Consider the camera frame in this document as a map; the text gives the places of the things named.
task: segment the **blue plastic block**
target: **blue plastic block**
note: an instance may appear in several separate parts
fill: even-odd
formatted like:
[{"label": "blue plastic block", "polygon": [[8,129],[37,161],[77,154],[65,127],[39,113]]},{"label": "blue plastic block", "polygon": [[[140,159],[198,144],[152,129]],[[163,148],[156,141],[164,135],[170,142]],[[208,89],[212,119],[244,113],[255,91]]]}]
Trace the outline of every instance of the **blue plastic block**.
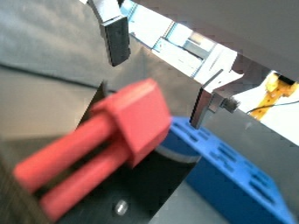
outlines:
[{"label": "blue plastic block", "polygon": [[230,223],[294,224],[274,180],[204,128],[175,117],[161,146],[184,155],[202,155],[187,183]]}]

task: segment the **red connector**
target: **red connector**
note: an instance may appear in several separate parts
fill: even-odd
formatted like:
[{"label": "red connector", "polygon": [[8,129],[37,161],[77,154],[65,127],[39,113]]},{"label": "red connector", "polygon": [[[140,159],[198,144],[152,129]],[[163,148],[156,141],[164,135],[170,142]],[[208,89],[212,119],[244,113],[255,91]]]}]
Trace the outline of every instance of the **red connector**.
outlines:
[{"label": "red connector", "polygon": [[123,88],[91,109],[91,119],[13,169],[23,187],[33,193],[80,158],[112,137],[115,142],[44,195],[41,207],[56,221],[117,167],[131,167],[164,140],[170,111],[159,87],[147,79]]}]

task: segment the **red handle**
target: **red handle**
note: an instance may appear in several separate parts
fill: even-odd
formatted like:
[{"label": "red handle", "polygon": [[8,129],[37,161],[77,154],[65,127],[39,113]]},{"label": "red handle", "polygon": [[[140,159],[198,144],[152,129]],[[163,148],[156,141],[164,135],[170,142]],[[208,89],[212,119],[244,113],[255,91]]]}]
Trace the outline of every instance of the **red handle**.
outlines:
[{"label": "red handle", "polygon": [[41,198],[41,207],[56,221],[128,160],[129,149],[115,142]]},{"label": "red handle", "polygon": [[105,113],[95,115],[64,138],[37,151],[13,169],[13,175],[33,193],[111,136],[116,125]]}]

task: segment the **white panel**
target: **white panel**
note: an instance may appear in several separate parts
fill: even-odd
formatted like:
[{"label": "white panel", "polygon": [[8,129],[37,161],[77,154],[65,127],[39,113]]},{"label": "white panel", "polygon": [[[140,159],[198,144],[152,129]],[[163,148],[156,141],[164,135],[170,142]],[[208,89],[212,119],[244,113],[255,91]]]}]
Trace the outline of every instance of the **white panel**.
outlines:
[{"label": "white panel", "polygon": [[136,2],[299,81],[299,1]]}]

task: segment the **screw head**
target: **screw head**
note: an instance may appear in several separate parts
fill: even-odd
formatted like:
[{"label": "screw head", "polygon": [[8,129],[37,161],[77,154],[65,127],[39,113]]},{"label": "screw head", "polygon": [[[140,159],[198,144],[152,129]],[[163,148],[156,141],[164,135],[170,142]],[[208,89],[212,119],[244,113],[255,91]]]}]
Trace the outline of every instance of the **screw head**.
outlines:
[{"label": "screw head", "polygon": [[117,215],[123,216],[127,213],[128,204],[124,200],[116,203],[115,212]]}]

